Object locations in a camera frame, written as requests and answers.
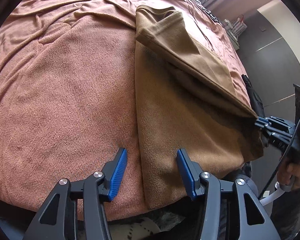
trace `blue gripper pad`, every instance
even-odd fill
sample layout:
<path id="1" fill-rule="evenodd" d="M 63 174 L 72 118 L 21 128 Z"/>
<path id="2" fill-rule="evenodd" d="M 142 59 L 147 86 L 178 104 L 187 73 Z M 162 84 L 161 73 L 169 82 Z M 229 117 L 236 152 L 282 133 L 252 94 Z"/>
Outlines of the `blue gripper pad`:
<path id="1" fill-rule="evenodd" d="M 189 165 L 192 165 L 190 158 L 186 154 L 186 156 L 181 152 L 181 149 L 177 151 L 177 165 L 179 169 L 179 173 L 181 175 L 183 185 L 185 186 L 187 195 L 191 198 L 191 200 L 195 200 L 197 194 L 195 192 L 195 180 L 191 174 Z"/>
<path id="2" fill-rule="evenodd" d="M 102 171 L 105 174 L 102 194 L 112 201 L 119 192 L 120 184 L 128 162 L 127 150 L 120 148 L 113 161 L 107 162 Z"/>

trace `tan microfiber cloth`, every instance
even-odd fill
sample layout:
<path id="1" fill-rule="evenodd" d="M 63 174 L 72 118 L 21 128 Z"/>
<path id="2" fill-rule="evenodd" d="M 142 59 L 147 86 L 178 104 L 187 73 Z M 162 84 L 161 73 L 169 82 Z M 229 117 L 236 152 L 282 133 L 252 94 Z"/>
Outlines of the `tan microfiber cloth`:
<path id="1" fill-rule="evenodd" d="M 262 155 L 255 113 L 235 97 L 228 68 L 185 29 L 173 7 L 136 11 L 138 134 L 149 208 L 185 195 L 177 149 L 218 178 Z"/>

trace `pink fleece blanket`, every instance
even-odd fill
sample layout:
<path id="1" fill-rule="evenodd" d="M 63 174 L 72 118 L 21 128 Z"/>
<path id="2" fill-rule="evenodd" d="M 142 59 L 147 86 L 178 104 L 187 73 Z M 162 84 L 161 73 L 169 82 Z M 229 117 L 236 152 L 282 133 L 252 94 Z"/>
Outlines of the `pink fleece blanket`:
<path id="1" fill-rule="evenodd" d="M 135 106 L 135 11 L 182 11 L 187 31 L 229 68 L 250 105 L 225 31 L 190 0 L 23 0 L 0 29 L 0 199 L 37 210 L 61 178 L 84 179 L 128 150 L 108 220 L 148 210 Z"/>

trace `brown cloth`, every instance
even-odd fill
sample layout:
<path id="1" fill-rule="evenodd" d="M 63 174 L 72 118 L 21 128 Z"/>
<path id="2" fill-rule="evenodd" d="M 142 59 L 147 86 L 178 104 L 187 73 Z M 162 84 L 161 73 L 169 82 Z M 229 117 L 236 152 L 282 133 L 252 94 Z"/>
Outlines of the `brown cloth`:
<path id="1" fill-rule="evenodd" d="M 178 148 L 218 178 L 263 150 L 256 114 L 236 98 L 228 68 L 187 33 L 182 13 L 139 6 L 136 23 L 142 175 L 146 202 L 158 208 L 185 195 Z"/>

